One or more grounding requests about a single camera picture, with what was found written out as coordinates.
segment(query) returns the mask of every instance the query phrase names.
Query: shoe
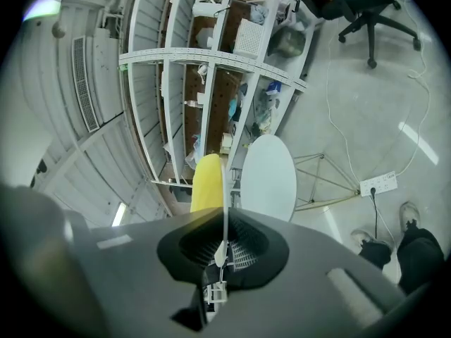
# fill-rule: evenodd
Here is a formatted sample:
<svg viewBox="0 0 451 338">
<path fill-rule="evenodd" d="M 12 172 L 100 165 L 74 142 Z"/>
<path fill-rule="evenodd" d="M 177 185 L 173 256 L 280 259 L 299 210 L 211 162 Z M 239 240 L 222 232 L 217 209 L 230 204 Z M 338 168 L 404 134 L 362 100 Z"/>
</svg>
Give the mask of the shoe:
<svg viewBox="0 0 451 338">
<path fill-rule="evenodd" d="M 401 230 L 405 232 L 409 228 L 420 228 L 420 213 L 411 201 L 406 201 L 400 208 Z"/>
<path fill-rule="evenodd" d="M 353 238 L 359 248 L 361 248 L 363 243 L 366 242 L 384 244 L 390 248 L 390 251 L 393 251 L 393 245 L 390 240 L 376 239 L 368 230 L 365 229 L 354 229 L 351 232 L 351 238 Z"/>
</svg>

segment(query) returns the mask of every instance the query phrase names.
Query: white wire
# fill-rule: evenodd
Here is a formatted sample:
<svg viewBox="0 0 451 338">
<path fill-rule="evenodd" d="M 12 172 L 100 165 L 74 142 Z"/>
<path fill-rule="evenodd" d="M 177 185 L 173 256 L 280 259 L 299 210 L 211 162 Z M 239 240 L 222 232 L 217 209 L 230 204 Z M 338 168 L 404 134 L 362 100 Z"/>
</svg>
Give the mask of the white wire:
<svg viewBox="0 0 451 338">
<path fill-rule="evenodd" d="M 385 219 L 383 218 L 381 211 L 376 207 L 376 210 L 378 211 L 379 214 L 379 218 L 381 218 L 382 223 L 384 225 L 384 227 L 386 228 L 388 234 L 390 235 L 390 237 L 393 240 L 393 254 L 395 255 L 395 264 L 396 264 L 396 283 L 398 283 L 400 281 L 400 275 L 401 275 L 401 271 L 400 271 L 400 262 L 397 258 L 397 246 L 396 246 L 396 241 L 395 238 L 393 237 L 392 232 L 390 231 L 390 229 L 388 229 L 387 223 L 385 222 Z"/>
<path fill-rule="evenodd" d="M 348 162 L 350 164 L 352 175 L 354 176 L 355 180 L 357 181 L 357 184 L 359 184 L 360 180 L 356 176 L 356 174 L 354 173 L 354 169 L 352 169 L 352 162 L 351 162 L 351 157 L 350 157 L 350 151 L 349 151 L 349 148 L 348 148 L 348 145 L 347 145 L 346 136 L 343 134 L 343 132 L 340 130 L 340 128 L 332 121 L 332 118 L 330 117 L 329 73 L 330 73 L 330 65 L 332 63 L 332 54 L 330 52 L 330 43 L 332 42 L 332 39 L 336 36 L 336 32 L 338 31 L 339 27 L 340 27 L 340 23 L 337 24 L 337 28 L 335 29 L 335 31 L 332 34 L 332 37 L 330 38 L 329 43 L 328 43 L 329 64 L 328 64 L 328 67 L 327 67 L 327 78 L 326 78 L 326 102 L 327 102 L 329 121 L 333 125 L 333 127 L 342 135 L 343 139 L 345 140 L 347 160 L 348 160 Z M 386 230 L 388 231 L 388 234 L 390 235 L 391 239 L 393 240 L 393 253 L 395 253 L 395 264 L 396 264 L 396 282 L 398 282 L 399 279 L 400 279 L 400 269 L 399 269 L 399 262 L 398 262 L 398 259 L 397 259 L 397 254 L 396 254 L 397 253 L 396 241 L 395 241 L 395 238 L 393 237 L 392 232 L 390 231 L 390 229 L 388 229 L 387 223 L 385 222 L 385 219 L 383 218 L 381 212 L 379 211 L 379 209 L 377 209 L 377 207 L 376 207 L 376 210 L 378 211 L 379 217 L 381 218 L 383 225 L 385 226 Z"/>
<path fill-rule="evenodd" d="M 418 24 L 416 23 L 415 19 L 413 19 L 412 15 L 409 12 L 409 9 L 407 8 L 407 0 L 404 0 L 404 9 L 406 10 L 407 15 L 409 16 L 409 18 L 412 20 L 412 22 L 415 24 L 416 27 L 416 31 L 417 34 L 419 33 L 419 29 L 418 29 Z M 338 30 L 340 26 L 340 23 L 338 22 L 337 24 L 337 28 L 335 30 L 335 32 L 332 34 L 329 43 L 328 43 L 328 51 L 329 51 L 329 64 L 327 67 L 327 78 L 326 78 L 326 103 L 327 103 L 327 108 L 328 108 L 328 118 L 330 123 L 332 124 L 332 126 L 342 135 L 343 139 L 345 140 L 345 145 L 346 145 L 346 154 L 347 154 L 347 159 L 351 168 L 351 172 L 352 175 L 354 176 L 355 180 L 357 181 L 357 184 L 360 182 L 359 178 L 357 178 L 354 169 L 352 168 L 352 162 L 351 162 L 351 157 L 350 157 L 350 152 L 349 152 L 349 147 L 347 144 L 347 139 L 346 136 L 343 134 L 343 132 L 340 130 L 340 128 L 332 121 L 332 118 L 330 117 L 330 104 L 329 104 L 329 75 L 330 75 L 330 65 L 332 63 L 332 56 L 331 56 L 331 52 L 330 52 L 330 44 L 333 40 L 333 38 L 335 37 L 335 33 Z M 427 82 L 425 81 L 424 78 L 422 78 L 422 76 L 424 75 L 424 73 L 427 71 L 427 65 L 426 62 L 424 60 L 424 44 L 421 43 L 421 61 L 423 63 L 424 69 L 421 73 L 418 73 L 417 71 L 413 70 L 413 69 L 409 69 L 409 72 L 412 72 L 410 74 L 407 74 L 407 76 L 411 79 L 414 79 L 415 81 L 417 81 L 427 92 L 428 92 L 428 106 L 426 109 L 426 112 L 424 113 L 423 118 L 421 119 L 419 125 L 418 125 L 418 135 L 417 135 L 417 139 L 416 139 L 416 146 L 415 146 L 415 150 L 414 153 L 412 154 L 412 157 L 410 158 L 409 162 L 407 163 L 407 165 L 404 167 L 404 169 L 401 170 L 400 173 L 396 174 L 397 177 L 399 177 L 401 174 L 405 173 L 405 171 L 409 168 L 410 164 L 412 163 L 412 161 L 415 159 L 415 155 L 416 152 L 418 151 L 418 147 L 419 147 L 419 143 L 420 143 L 420 134 L 421 134 L 421 126 L 423 124 L 423 122 L 425 121 L 426 117 L 428 116 L 428 112 L 429 112 L 429 108 L 431 106 L 431 91 L 429 89 L 429 86 L 427 84 Z M 388 231 L 388 234 L 390 235 L 391 239 L 393 240 L 393 244 L 394 244 L 394 251 L 393 253 L 395 254 L 396 257 L 396 281 L 399 281 L 400 278 L 400 267 L 399 267 L 399 261 L 397 259 L 397 247 L 396 247 L 396 241 L 395 238 L 393 237 L 392 232 L 390 231 L 390 229 L 388 229 L 387 223 L 385 222 L 385 219 L 383 218 L 383 215 L 381 214 L 381 212 L 379 211 L 379 209 L 376 208 L 376 210 L 378 211 L 379 216 L 381 217 L 382 223 L 384 224 L 386 230 Z"/>
<path fill-rule="evenodd" d="M 346 154 L 347 154 L 347 159 L 350 163 L 350 168 L 351 168 L 351 172 L 352 175 L 354 176 L 354 179 L 356 180 L 357 184 L 359 184 L 360 180 L 359 178 L 357 178 L 357 176 L 354 173 L 354 170 L 352 169 L 352 163 L 351 163 L 351 157 L 350 157 L 350 150 L 347 146 L 347 139 L 346 136 L 343 134 L 343 132 L 340 130 L 340 128 L 332 121 L 332 118 L 330 117 L 330 104 L 329 104 L 329 73 L 330 73 L 330 64 L 332 63 L 332 56 L 330 53 L 330 43 L 332 42 L 332 39 L 335 37 L 336 32 L 338 31 L 338 28 L 340 27 L 340 19 L 337 19 L 338 23 L 337 23 L 337 27 L 335 29 L 335 32 L 332 34 L 332 37 L 329 40 L 329 44 L 328 44 L 328 50 L 329 50 L 329 64 L 327 67 L 327 78 L 326 78 L 326 103 L 327 103 L 327 109 L 328 109 L 328 117 L 329 117 L 329 121 L 330 123 L 333 125 L 333 127 L 338 130 L 338 132 L 342 135 L 343 139 L 345 140 L 345 144 L 346 144 Z"/>
<path fill-rule="evenodd" d="M 406 13 L 409 16 L 410 20 L 412 20 L 414 22 L 415 27 L 416 27 L 416 33 L 418 34 L 419 33 L 418 24 L 413 19 L 412 15 L 410 15 L 409 9 L 407 8 L 407 0 L 404 0 L 404 9 L 406 10 Z M 423 119 L 421 119 L 421 121 L 418 125 L 418 135 L 416 138 L 416 146 L 415 146 L 414 153 L 412 154 L 412 157 L 410 158 L 410 160 L 407 163 L 407 165 L 405 166 L 405 168 L 402 169 L 400 173 L 396 174 L 397 177 L 399 177 L 401 174 L 403 174 L 409 168 L 410 164 L 412 163 L 412 161 L 415 158 L 416 152 L 418 151 L 418 146 L 420 144 L 421 125 L 423 124 L 423 121 L 425 121 L 426 117 L 428 116 L 429 107 L 431 106 L 431 91 L 430 91 L 429 86 L 428 86 L 427 82 L 425 81 L 425 79 L 422 78 L 423 74 L 428 70 L 426 62 L 424 61 L 423 53 L 424 53 L 424 44 L 421 43 L 421 61 L 423 62 L 424 70 L 421 73 L 418 73 L 417 71 L 415 71 L 413 69 L 409 69 L 409 71 L 411 71 L 415 75 L 407 74 L 407 76 L 410 77 L 411 79 L 414 79 L 416 82 L 418 82 L 421 85 L 421 87 L 423 87 L 428 92 L 428 107 L 426 109 L 426 112 L 424 113 Z"/>
</svg>

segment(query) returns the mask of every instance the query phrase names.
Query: black pants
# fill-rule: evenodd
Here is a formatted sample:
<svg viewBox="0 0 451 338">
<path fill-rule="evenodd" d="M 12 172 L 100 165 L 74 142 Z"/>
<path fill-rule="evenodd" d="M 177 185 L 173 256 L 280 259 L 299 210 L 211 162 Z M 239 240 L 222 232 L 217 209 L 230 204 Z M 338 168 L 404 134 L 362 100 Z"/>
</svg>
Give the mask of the black pants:
<svg viewBox="0 0 451 338">
<path fill-rule="evenodd" d="M 359 255 L 382 269 L 390 262 L 391 251 L 382 243 L 363 242 Z M 437 239 L 428 230 L 417 227 L 405 232 L 397 258 L 401 266 L 400 286 L 406 294 L 429 281 L 445 261 Z"/>
</svg>

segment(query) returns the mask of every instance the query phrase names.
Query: white shelving unit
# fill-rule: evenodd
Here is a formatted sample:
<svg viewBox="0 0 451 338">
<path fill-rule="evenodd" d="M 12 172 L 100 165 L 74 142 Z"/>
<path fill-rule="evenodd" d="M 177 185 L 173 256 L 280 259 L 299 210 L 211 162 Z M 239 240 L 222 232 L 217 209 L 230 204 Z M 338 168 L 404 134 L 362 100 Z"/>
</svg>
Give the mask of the white shelving unit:
<svg viewBox="0 0 451 338">
<path fill-rule="evenodd" d="M 130 19 L 128 52 L 159 48 L 166 0 L 135 0 Z M 152 174 L 158 177 L 165 164 L 157 96 L 155 65 L 129 64 L 128 84 L 137 135 Z"/>
<path fill-rule="evenodd" d="M 221 2 L 221 9 L 222 10 L 216 19 L 216 24 L 214 25 L 213 30 L 213 44 L 211 45 L 212 51 L 218 51 L 221 46 L 221 40 L 223 36 L 224 31 L 224 25 L 227 21 L 227 14 L 228 9 L 226 8 L 229 6 L 230 0 L 222 0 Z M 207 132 L 209 129 L 209 121 L 210 121 L 210 110 L 211 110 L 211 96 L 213 94 L 213 88 L 214 88 L 214 80 L 216 76 L 216 64 L 215 63 L 209 63 L 208 72 L 206 74 L 206 81 L 205 81 L 205 101 L 204 106 L 202 108 L 202 124 L 201 124 L 201 130 L 200 130 L 200 149 L 201 149 L 201 155 L 205 155 L 205 149 L 206 149 L 206 137 Z"/>
<path fill-rule="evenodd" d="M 190 49 L 188 44 L 194 18 L 192 6 L 195 0 L 171 0 L 171 11 L 168 18 L 165 47 L 161 48 L 161 31 L 163 15 L 166 15 L 166 0 L 135 0 L 130 21 L 129 51 L 120 56 L 120 64 L 128 65 L 128 77 L 132 110 L 137 122 L 137 131 L 144 148 L 145 157 L 151 167 L 154 181 L 159 184 L 186 187 L 183 179 L 185 166 L 185 128 L 184 128 L 184 95 L 186 65 L 208 64 L 205 83 L 205 100 L 202 108 L 201 123 L 201 155 L 206 151 L 206 138 L 209 131 L 211 100 L 214 90 L 216 69 L 228 67 L 231 70 L 244 72 L 242 83 L 247 83 L 247 94 L 243 99 L 241 115 L 236 125 L 232 147 L 229 153 L 227 170 L 242 165 L 247 153 L 243 144 L 248 144 L 250 138 L 246 126 L 252 125 L 253 114 L 249 114 L 252 104 L 261 89 L 267 86 L 271 79 L 279 79 L 283 83 L 278 99 L 280 103 L 273 112 L 270 133 L 274 134 L 280 125 L 292 95 L 303 91 L 305 83 L 299 79 L 310 47 L 314 26 L 309 27 L 306 34 L 304 53 L 291 59 L 279 59 L 277 56 L 267 57 L 268 43 L 273 34 L 276 15 L 282 0 L 265 0 L 262 4 L 268 8 L 264 22 L 264 33 L 261 37 L 261 48 L 255 59 L 243 58 L 235 54 L 219 51 L 223 31 L 227 21 L 230 0 L 222 0 L 222 10 L 214 27 L 213 45 L 211 49 Z M 158 67 L 163 63 L 161 76 L 161 95 L 163 97 L 165 129 L 161 129 L 157 102 L 159 96 Z M 162 131 L 167 135 L 167 150 L 171 157 L 171 166 L 175 182 L 160 178 L 161 171 L 167 163 L 163 150 Z"/>
</svg>

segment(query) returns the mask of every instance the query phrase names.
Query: gray floor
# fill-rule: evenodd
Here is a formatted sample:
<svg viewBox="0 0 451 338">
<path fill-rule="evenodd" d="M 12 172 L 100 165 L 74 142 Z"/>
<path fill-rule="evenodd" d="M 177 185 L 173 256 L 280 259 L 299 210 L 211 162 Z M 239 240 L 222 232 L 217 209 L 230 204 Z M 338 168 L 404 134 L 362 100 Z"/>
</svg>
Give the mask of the gray floor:
<svg viewBox="0 0 451 338">
<path fill-rule="evenodd" d="M 431 91 L 428 116 L 421 127 L 421 143 L 407 171 L 398 177 L 398 189 L 376 196 L 378 208 L 399 244 L 401 238 L 398 211 L 406 200 L 413 201 L 421 213 L 421 224 L 437 238 L 443 251 L 451 248 L 451 71 L 447 53 L 433 28 L 413 3 L 407 8 L 419 24 L 424 44 L 427 71 L 424 79 Z M 415 24 L 406 12 L 392 6 L 383 15 L 412 29 Z M 318 45 L 309 70 L 308 90 L 293 104 L 278 135 L 293 156 L 325 153 L 350 177 L 345 141 L 329 123 L 326 105 L 326 76 L 329 63 L 328 42 L 332 43 L 329 79 L 331 116 L 347 137 L 352 167 L 359 180 L 404 169 L 411 158 L 418 137 L 418 126 L 428 103 L 428 93 L 418 82 L 407 77 L 409 69 L 423 71 L 420 53 L 412 46 L 412 38 L 389 27 L 376 26 L 375 70 L 368 68 L 368 37 L 364 27 L 347 36 L 345 44 L 338 41 L 338 32 L 348 22 L 341 18 L 325 22 L 319 31 Z M 313 172 L 316 161 L 301 167 Z M 326 164 L 321 174 L 328 179 L 343 179 Z M 298 197 L 308 200 L 313 180 L 298 177 Z M 349 196 L 349 192 L 321 183 L 316 200 Z M 369 198 L 357 197 L 342 203 L 296 212 L 296 224 L 329 234 L 358 252 L 350 238 L 357 227 L 374 225 L 374 209 Z M 387 230 L 379 220 L 379 236 Z M 392 280 L 399 279 L 397 261 L 384 268 Z"/>
</svg>

